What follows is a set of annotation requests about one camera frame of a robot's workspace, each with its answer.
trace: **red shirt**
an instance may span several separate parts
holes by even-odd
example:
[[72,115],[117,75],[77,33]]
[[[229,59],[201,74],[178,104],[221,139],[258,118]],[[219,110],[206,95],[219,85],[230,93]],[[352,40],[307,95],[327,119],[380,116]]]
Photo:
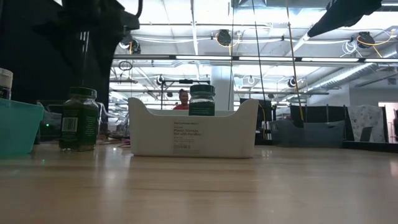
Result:
[[189,110],[189,105],[177,105],[173,110]]

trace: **green glass jar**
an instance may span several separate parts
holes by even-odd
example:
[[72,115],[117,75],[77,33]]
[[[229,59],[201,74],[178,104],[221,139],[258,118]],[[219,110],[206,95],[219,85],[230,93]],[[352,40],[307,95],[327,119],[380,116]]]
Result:
[[214,116],[216,95],[212,85],[193,85],[190,88],[191,100],[189,101],[190,116]]
[[97,91],[71,87],[70,99],[63,104],[61,151],[94,150],[98,133]]

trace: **wooden table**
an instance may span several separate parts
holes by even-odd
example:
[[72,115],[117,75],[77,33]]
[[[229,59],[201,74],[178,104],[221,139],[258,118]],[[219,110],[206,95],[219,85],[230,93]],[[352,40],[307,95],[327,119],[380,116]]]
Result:
[[395,154],[257,148],[255,159],[100,146],[0,160],[0,223],[394,223]]

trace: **white cap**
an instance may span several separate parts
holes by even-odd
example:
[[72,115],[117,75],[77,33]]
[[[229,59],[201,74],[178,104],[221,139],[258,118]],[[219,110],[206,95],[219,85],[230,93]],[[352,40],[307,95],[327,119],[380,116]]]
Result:
[[12,72],[11,71],[9,71],[7,69],[0,68],[0,86],[11,89],[11,86],[12,86]]

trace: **turquoise container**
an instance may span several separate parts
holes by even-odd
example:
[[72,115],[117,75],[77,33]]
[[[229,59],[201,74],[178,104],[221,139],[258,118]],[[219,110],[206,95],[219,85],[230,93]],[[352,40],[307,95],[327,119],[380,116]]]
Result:
[[31,152],[43,112],[42,106],[0,98],[0,156]]

